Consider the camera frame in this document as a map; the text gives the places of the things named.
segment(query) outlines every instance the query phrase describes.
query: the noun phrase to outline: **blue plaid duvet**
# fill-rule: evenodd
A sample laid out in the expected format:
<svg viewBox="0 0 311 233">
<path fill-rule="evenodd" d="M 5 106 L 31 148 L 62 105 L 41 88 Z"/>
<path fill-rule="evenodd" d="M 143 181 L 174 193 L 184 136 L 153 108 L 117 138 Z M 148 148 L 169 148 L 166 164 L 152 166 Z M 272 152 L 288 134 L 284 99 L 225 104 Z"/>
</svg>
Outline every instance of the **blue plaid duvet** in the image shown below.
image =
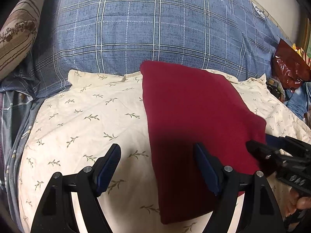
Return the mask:
<svg viewBox="0 0 311 233">
<path fill-rule="evenodd" d="M 70 69 L 122 75 L 143 60 L 270 76 L 281 37 L 249 0 L 45 0 L 32 52 L 1 91 L 47 97 Z"/>
</svg>

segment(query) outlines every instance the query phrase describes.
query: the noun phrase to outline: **folded red towel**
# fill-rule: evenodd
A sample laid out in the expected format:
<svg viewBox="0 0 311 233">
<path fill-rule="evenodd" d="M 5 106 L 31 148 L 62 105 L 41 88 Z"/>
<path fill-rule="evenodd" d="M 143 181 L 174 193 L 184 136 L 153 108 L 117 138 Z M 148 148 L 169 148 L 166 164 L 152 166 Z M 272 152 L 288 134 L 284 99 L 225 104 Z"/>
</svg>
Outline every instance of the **folded red towel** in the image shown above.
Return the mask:
<svg viewBox="0 0 311 233">
<path fill-rule="evenodd" d="M 153 61 L 144 61 L 141 72 L 161 222 L 206 214 L 216 198 L 195 164 L 192 145 L 202 142 L 223 165 L 253 174 L 259 163 L 245 142 L 265 143 L 266 122 L 222 75 Z"/>
</svg>

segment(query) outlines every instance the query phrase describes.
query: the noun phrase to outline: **blue gripper pad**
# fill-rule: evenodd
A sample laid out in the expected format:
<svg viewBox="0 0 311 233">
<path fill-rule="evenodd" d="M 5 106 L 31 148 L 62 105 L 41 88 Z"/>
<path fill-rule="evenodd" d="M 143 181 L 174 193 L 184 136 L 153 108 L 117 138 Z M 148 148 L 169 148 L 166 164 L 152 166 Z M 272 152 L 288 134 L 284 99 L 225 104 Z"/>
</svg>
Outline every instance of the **blue gripper pad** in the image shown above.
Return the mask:
<svg viewBox="0 0 311 233">
<path fill-rule="evenodd" d="M 96 169 L 94 170 L 93 180 L 96 185 L 96 192 L 100 195 L 105 192 L 112 179 L 114 171 L 116 170 L 121 159 L 121 148 L 117 144 L 113 144 L 106 155 L 97 161 Z"/>
<path fill-rule="evenodd" d="M 221 171 L 220 161 L 218 158 L 211 156 L 202 143 L 194 145 L 194 158 L 208 189 L 217 196 L 221 192 L 222 186 L 222 178 L 216 173 L 217 169 Z"/>
<path fill-rule="evenodd" d="M 280 148 L 280 149 L 284 149 L 286 146 L 282 137 L 275 137 L 275 136 L 268 135 L 268 134 L 266 134 L 266 143 L 269 146 Z"/>
</svg>

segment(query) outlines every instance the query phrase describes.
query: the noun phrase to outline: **pillowcase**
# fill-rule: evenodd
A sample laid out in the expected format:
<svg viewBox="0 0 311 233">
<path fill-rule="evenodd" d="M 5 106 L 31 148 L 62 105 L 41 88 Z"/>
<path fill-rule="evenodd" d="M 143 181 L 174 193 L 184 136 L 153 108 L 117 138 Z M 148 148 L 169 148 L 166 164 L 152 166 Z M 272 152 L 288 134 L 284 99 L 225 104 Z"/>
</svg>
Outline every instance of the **pillowcase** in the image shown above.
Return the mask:
<svg viewBox="0 0 311 233">
<path fill-rule="evenodd" d="M 0 80 L 26 57 L 37 37 L 44 0 L 20 0 L 0 31 Z"/>
</svg>

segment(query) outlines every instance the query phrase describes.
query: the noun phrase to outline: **metal screw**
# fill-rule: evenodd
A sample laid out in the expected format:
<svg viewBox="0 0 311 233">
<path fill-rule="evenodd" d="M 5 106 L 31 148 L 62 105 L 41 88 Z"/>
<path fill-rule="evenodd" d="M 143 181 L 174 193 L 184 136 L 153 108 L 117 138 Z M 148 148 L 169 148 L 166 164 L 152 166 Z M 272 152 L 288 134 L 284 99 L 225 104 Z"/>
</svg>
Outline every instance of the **metal screw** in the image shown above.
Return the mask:
<svg viewBox="0 0 311 233">
<path fill-rule="evenodd" d="M 295 184 L 298 184 L 298 183 L 300 182 L 300 179 L 301 179 L 301 178 L 298 178 L 294 183 L 295 183 Z"/>
<path fill-rule="evenodd" d="M 297 175 L 293 175 L 292 177 L 290 177 L 290 181 L 294 181 L 296 180 L 296 178 L 297 178 Z"/>
<path fill-rule="evenodd" d="M 231 166 L 225 166 L 224 169 L 226 172 L 232 172 L 233 170 Z"/>
<path fill-rule="evenodd" d="M 56 173 L 53 174 L 53 178 L 54 179 L 57 179 L 59 176 L 60 176 L 60 172 L 56 172 Z"/>
<path fill-rule="evenodd" d="M 263 177 L 263 172 L 262 172 L 262 171 L 257 171 L 256 174 L 257 174 L 257 176 L 260 177 L 260 178 Z"/>
<path fill-rule="evenodd" d="M 86 167 L 83 168 L 84 172 L 90 172 L 91 170 L 92 170 L 91 166 L 86 166 Z"/>
<path fill-rule="evenodd" d="M 302 180 L 298 185 L 302 186 L 304 183 L 306 183 L 306 180 Z"/>
</svg>

